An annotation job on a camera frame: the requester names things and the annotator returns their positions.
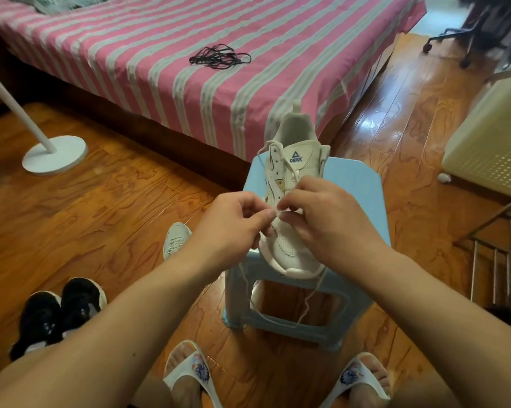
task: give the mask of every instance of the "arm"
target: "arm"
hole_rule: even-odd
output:
[[[315,257],[363,288],[469,407],[511,408],[511,327],[390,248],[355,199],[303,178],[279,209]]]
[[[203,287],[275,216],[252,193],[218,196],[177,253],[0,392],[0,407],[127,406]]]

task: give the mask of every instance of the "beige plastic basket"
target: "beige plastic basket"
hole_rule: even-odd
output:
[[[511,77],[475,104],[446,144],[442,169],[511,196]]]

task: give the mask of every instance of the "pair of black shoes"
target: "pair of black shoes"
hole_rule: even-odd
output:
[[[23,307],[20,339],[10,350],[10,359],[15,361],[28,350],[62,341],[106,305],[103,289],[82,277],[69,280],[61,296],[48,291],[34,293]]]

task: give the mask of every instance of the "floor plank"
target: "floor plank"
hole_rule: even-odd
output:
[[[491,215],[502,200],[461,182],[436,180],[445,143],[466,116],[491,64],[457,66],[460,50],[401,36],[379,75],[332,143],[332,154],[362,160],[383,181],[393,247],[461,293],[469,287],[469,257],[452,242]],[[33,143],[21,123],[0,116],[0,370],[16,337],[23,302],[38,289],[59,292],[72,276],[97,280],[113,299],[163,261],[163,241],[176,222],[197,227],[224,189],[170,160],[66,109],[31,103],[26,110],[48,134],[83,137],[82,164],[54,177],[34,177],[20,166]],[[498,225],[491,235],[499,239]],[[484,263],[481,273],[487,280]],[[344,364],[361,350],[388,367],[394,386],[431,370],[408,336],[377,305],[345,337],[336,354],[292,338],[221,320],[224,275],[206,287],[153,371],[163,372],[176,344],[193,339],[204,350],[225,407],[313,407]],[[488,300],[488,283],[479,297]],[[264,312],[296,320],[304,290],[263,282],[254,294]],[[333,298],[315,295],[306,321],[329,317]],[[211,406],[206,399],[204,406]],[[341,398],[335,407],[346,406]]]

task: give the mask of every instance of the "metal shoe rack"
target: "metal shoe rack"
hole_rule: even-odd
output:
[[[483,230],[486,226],[489,226],[493,222],[498,219],[508,220],[510,226],[510,250],[505,250],[500,247],[493,245],[487,240],[481,239],[477,236],[477,234]],[[472,250],[472,271],[471,271],[471,292],[470,292],[470,300],[473,300],[475,295],[475,286],[476,286],[476,265],[477,265],[477,256],[478,256],[478,248],[480,246],[487,247],[493,250],[493,269],[492,269],[492,303],[495,305],[497,301],[497,264],[499,254],[503,254],[506,258],[507,265],[507,274],[506,274],[506,289],[507,289],[507,301],[510,305],[511,311],[511,203],[506,205],[502,210],[500,210],[497,214],[492,216],[482,225],[477,226],[471,232],[460,238],[456,241],[456,244],[461,245],[465,240],[472,240],[474,242],[474,248]]]

